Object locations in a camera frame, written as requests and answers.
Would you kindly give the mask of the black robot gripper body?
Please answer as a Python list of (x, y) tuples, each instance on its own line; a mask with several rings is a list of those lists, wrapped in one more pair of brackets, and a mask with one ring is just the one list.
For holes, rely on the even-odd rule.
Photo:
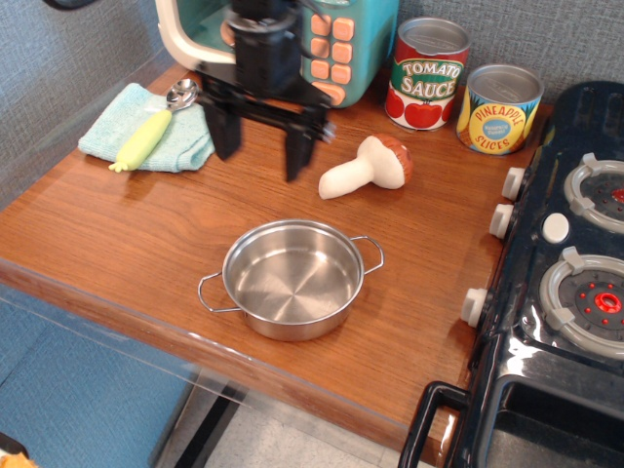
[(302, 127), (316, 140), (330, 141), (330, 97), (300, 72), (302, 12), (228, 12), (225, 30), (233, 36), (234, 62), (204, 61), (201, 103), (227, 106), (242, 119), (285, 132)]

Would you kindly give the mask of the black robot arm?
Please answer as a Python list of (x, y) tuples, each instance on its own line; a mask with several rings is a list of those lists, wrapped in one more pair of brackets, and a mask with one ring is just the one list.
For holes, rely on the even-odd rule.
[(286, 177), (308, 166), (315, 143), (334, 136), (327, 119), (331, 97), (301, 75), (303, 10), (313, 1), (233, 1), (226, 24), (234, 34), (235, 62), (202, 62), (199, 103), (217, 156), (226, 160), (242, 143), (241, 120), (286, 133)]

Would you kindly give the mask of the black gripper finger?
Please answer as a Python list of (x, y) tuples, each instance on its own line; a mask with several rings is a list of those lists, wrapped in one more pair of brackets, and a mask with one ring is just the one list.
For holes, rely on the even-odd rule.
[(299, 172), (309, 164), (313, 148), (314, 138), (302, 127), (287, 130), (285, 149), (288, 182), (296, 180)]
[(227, 106), (208, 103), (203, 108), (216, 155), (225, 161), (241, 146), (241, 118)]

